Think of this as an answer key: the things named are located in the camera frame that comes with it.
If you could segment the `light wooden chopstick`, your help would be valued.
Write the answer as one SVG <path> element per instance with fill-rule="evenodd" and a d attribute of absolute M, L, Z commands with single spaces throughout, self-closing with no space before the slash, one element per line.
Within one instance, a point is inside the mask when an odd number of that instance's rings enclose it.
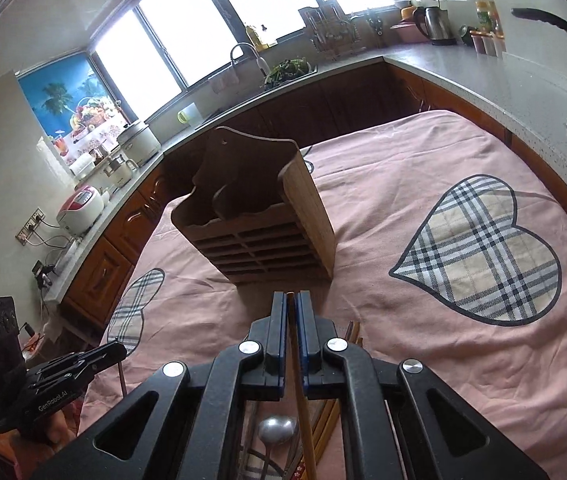
<path fill-rule="evenodd" d="M 311 416 L 309 416 L 308 403 L 303 389 L 303 374 L 300 358 L 299 337 L 297 337 L 297 316 L 295 315 L 295 294 L 288 292 L 285 295 L 288 308 L 290 354 L 292 358 L 292 372 L 295 389 L 295 401 L 297 401 L 297 413 L 299 413 L 299 428 L 301 434 L 303 462 L 305 464 L 306 478 L 317 479 L 317 466 L 314 453 L 313 427 Z"/>

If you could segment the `white cooking pot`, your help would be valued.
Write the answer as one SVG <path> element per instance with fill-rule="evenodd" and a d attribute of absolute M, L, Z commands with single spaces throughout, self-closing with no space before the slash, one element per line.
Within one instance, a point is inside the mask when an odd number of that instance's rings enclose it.
<path fill-rule="evenodd" d="M 150 127 L 141 120 L 136 120 L 125 127 L 117 136 L 117 143 L 124 154 L 139 167 L 146 165 L 161 150 L 160 141 L 154 136 Z"/>

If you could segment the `metal spoon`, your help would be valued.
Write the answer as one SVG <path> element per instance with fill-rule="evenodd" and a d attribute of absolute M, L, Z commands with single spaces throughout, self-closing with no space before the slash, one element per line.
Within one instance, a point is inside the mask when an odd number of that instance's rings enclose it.
<path fill-rule="evenodd" d="M 265 446 L 265 458 L 259 479 L 266 478 L 272 451 L 278 445 L 290 440 L 297 430 L 297 420 L 290 416 L 272 415 L 263 419 L 257 427 L 259 440 Z"/>

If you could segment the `steel electric kettle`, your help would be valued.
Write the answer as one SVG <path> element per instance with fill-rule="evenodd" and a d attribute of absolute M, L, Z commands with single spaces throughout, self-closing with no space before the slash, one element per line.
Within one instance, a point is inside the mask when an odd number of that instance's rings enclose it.
<path fill-rule="evenodd" d="M 451 30 L 446 10 L 438 6 L 417 6 L 413 10 L 413 23 L 433 46 L 453 46 L 457 40 Z"/>

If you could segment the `wooden utensil holder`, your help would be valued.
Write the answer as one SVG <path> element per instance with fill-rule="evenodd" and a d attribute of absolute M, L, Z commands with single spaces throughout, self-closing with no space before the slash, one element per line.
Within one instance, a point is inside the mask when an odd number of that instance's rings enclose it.
<path fill-rule="evenodd" d="M 292 140 L 220 126 L 172 224 L 233 284 L 330 280 L 335 233 Z"/>

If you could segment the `yellow wooden chopstick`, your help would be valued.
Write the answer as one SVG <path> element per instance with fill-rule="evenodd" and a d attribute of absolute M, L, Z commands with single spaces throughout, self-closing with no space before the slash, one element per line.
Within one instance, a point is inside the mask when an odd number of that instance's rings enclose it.
<path fill-rule="evenodd" d="M 361 332 L 361 323 L 350 322 L 347 327 L 345 339 L 347 342 L 357 342 L 359 333 Z M 319 411 L 319 417 L 313 429 L 313 449 L 315 452 L 315 461 L 318 465 L 323 458 L 328 443 L 331 439 L 333 431 L 337 426 L 341 416 L 341 408 L 338 400 L 330 399 L 323 401 Z"/>

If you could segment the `dish drying rack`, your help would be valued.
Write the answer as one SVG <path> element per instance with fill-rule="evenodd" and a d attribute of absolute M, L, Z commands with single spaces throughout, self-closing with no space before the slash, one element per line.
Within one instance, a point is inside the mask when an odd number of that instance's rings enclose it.
<path fill-rule="evenodd" d="M 354 21 L 344 13 L 337 0 L 326 0 L 319 6 L 299 10 L 305 35 L 318 52 L 332 58 L 353 53 L 364 47 Z"/>

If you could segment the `small white electric pot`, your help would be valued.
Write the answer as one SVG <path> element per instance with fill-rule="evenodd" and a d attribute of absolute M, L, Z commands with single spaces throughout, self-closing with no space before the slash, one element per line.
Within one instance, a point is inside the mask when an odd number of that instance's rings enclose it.
<path fill-rule="evenodd" d="M 127 184 L 134 172 L 138 169 L 138 165 L 125 155 L 110 155 L 106 159 L 103 172 L 116 188 L 123 188 Z"/>

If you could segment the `pink plastic basin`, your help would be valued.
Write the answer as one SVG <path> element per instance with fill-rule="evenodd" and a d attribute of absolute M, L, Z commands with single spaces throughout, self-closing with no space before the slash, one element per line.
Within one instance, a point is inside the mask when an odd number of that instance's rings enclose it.
<path fill-rule="evenodd" d="M 396 32 L 403 44 L 423 44 L 430 39 L 420 32 L 417 25 L 413 22 L 400 22 L 391 27 L 392 32 Z"/>

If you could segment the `red white rice cooker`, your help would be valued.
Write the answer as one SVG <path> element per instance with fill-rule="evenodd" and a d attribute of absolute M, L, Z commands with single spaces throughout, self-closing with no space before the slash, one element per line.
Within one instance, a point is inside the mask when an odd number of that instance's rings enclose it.
<path fill-rule="evenodd" d="M 85 185 L 65 201 L 56 221 L 70 235 L 82 236 L 94 225 L 103 209 L 100 191 L 92 185 Z"/>

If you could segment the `kitchen faucet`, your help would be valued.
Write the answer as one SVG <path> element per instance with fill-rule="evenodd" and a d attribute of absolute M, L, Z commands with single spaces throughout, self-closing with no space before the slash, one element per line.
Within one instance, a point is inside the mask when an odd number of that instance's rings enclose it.
<path fill-rule="evenodd" d="M 234 55 L 236 49 L 241 50 L 241 54 L 239 56 Z M 266 78 L 270 74 L 270 66 L 265 60 L 265 58 L 260 55 L 260 53 L 256 50 L 256 47 L 249 42 L 242 41 L 235 44 L 230 50 L 230 63 L 232 67 L 236 67 L 236 64 L 239 62 L 246 61 L 248 58 L 253 58 L 255 65 L 257 66 L 259 73 L 262 74 L 264 78 Z"/>

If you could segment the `green leafy vegetables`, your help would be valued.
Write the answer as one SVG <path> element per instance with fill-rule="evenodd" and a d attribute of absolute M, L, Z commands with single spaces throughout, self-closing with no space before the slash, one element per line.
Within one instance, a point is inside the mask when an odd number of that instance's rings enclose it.
<path fill-rule="evenodd" d="M 270 73 L 266 76 L 265 84 L 268 88 L 274 88 L 287 81 L 303 77 L 311 70 L 312 65 L 303 58 L 284 60 L 270 70 Z"/>

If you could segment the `tropical beach poster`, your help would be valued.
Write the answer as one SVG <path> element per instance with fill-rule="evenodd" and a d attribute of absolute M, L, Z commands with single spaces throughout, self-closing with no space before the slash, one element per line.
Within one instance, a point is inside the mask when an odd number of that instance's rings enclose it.
<path fill-rule="evenodd" d="M 65 166 L 97 148 L 116 148 L 127 119 L 84 53 L 19 76 L 18 83 Z"/>

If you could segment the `pink tablecloth with hearts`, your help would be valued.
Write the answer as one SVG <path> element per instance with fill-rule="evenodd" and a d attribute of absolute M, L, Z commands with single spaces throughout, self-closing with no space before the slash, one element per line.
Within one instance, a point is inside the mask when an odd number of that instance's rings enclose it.
<path fill-rule="evenodd" d="M 314 145 L 335 234 L 331 282 L 234 286 L 175 228 L 173 200 L 104 340 L 128 391 L 172 359 L 212 361 L 267 316 L 275 290 L 312 291 L 371 356 L 416 358 L 543 467 L 567 479 L 567 214 L 495 136 L 433 110 Z"/>

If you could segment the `wall power outlet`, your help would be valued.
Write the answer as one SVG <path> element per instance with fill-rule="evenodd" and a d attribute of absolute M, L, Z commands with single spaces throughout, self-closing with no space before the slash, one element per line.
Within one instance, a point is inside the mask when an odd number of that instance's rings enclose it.
<path fill-rule="evenodd" d="M 16 240 L 23 246 L 27 245 L 30 237 L 37 231 L 44 218 L 46 218 L 44 212 L 37 208 L 18 231 L 18 234 L 15 235 Z"/>

